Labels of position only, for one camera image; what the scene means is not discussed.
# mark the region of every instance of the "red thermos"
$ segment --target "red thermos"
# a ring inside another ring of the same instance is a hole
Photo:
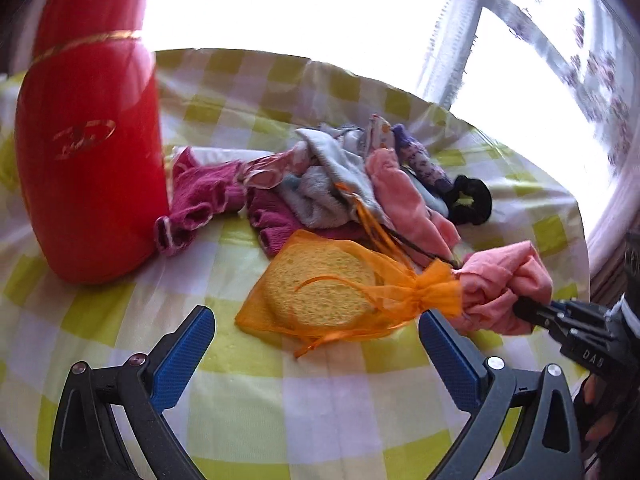
[[[51,269],[101,283],[154,252],[168,213],[146,0],[49,0],[18,96],[22,194]]]

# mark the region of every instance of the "screw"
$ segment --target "screw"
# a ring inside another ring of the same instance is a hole
[[[146,361],[145,354],[133,354],[129,359],[127,359],[127,363],[131,366],[143,365],[145,361]]]
[[[73,375],[83,374],[85,370],[86,370],[86,363],[84,361],[78,361],[76,364],[74,364],[71,367],[71,373]]]
[[[558,377],[562,374],[562,368],[554,364],[550,364],[548,367],[546,367],[546,371],[548,371],[554,377]]]
[[[493,368],[494,370],[502,370],[504,368],[504,361],[499,357],[489,357],[486,363],[489,365],[489,368]]]

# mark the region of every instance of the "round sponge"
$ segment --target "round sponge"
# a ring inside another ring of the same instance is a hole
[[[344,328],[373,307],[354,288],[321,280],[302,287],[304,281],[334,274],[363,285],[375,285],[375,273],[359,259],[332,244],[285,247],[264,274],[265,299],[274,315],[301,328]]]

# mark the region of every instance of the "orange organza bag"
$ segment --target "orange organza bag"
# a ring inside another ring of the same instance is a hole
[[[388,335],[430,308],[462,310],[450,265],[434,260],[422,273],[354,196],[367,233],[382,251],[350,240],[296,231],[269,264],[236,316],[248,330],[296,336],[296,357],[340,339]]]

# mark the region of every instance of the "checkered tablecloth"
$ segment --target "checkered tablecloth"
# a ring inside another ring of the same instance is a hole
[[[374,112],[403,122],[451,175],[477,176],[491,188],[490,221],[460,229],[467,248],[530,239],[554,279],[555,298],[588,297],[575,200],[512,150],[437,106],[335,66],[242,50],[159,52],[158,82],[167,153],[185,144],[277,152],[292,145],[296,126],[364,126]],[[54,417],[73,362],[122,364],[149,351],[199,303],[216,314],[216,338],[165,415],[207,478],[428,475],[466,415],[455,409],[415,326],[384,339],[323,346],[298,361],[292,351],[299,342],[241,332],[234,316],[268,264],[242,217],[217,218],[183,254],[155,257],[109,285],[73,286],[53,275],[19,192],[13,140],[19,85],[14,78],[0,87],[0,428],[36,478],[47,477]],[[571,386],[578,381],[580,370],[543,332],[480,332],[473,340],[513,366],[559,362]],[[122,410],[117,416],[136,466],[151,478]],[[514,421],[510,414],[486,471],[497,465]]]

